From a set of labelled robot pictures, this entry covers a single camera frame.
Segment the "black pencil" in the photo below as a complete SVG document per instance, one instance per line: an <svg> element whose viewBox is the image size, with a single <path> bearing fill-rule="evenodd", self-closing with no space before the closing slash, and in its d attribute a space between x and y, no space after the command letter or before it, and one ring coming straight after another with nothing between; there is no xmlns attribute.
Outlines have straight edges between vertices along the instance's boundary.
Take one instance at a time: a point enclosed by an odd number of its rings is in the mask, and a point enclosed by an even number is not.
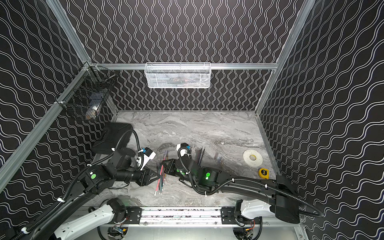
<svg viewBox="0 0 384 240"><path fill-rule="evenodd" d="M203 157L204 157L204 154L205 154L205 148L204 149L201 149L201 154L200 154L200 158L199 158L199 165L202 164L202 161L203 161Z"/></svg>

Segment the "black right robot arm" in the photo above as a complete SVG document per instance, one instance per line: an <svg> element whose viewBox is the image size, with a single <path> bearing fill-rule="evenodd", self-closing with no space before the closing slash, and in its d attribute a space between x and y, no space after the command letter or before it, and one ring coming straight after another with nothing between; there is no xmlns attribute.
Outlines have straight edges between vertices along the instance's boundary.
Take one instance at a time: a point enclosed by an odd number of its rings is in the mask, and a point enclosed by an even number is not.
<svg viewBox="0 0 384 240"><path fill-rule="evenodd" d="M216 193L232 193L250 197L268 206L268 211L281 221L298 224L300 216L323 218L324 213L301 199L293 185L283 176L275 179L252 179L231 175L222 170L202 167L191 158L191 147L177 146L177 158L162 162L167 175L189 182L197 194L204 197Z"/></svg>

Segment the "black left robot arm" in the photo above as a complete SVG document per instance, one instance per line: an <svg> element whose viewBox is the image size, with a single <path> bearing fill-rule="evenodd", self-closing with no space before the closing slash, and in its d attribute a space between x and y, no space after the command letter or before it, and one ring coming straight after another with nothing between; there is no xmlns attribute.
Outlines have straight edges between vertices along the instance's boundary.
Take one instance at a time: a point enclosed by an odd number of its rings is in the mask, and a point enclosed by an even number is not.
<svg viewBox="0 0 384 240"><path fill-rule="evenodd" d="M124 138L133 134L137 140L137 151L126 148ZM18 231L9 229L6 240L74 240L101 225L123 224L127 219L126 206L118 199L108 200L106 204L91 213L68 222L86 202L111 188L115 182L148 186L161 176L147 168L147 163L156 153L150 148L140 148L138 135L127 130L118 140L112 152L101 160L88 165L71 181L64 195Z"/></svg>

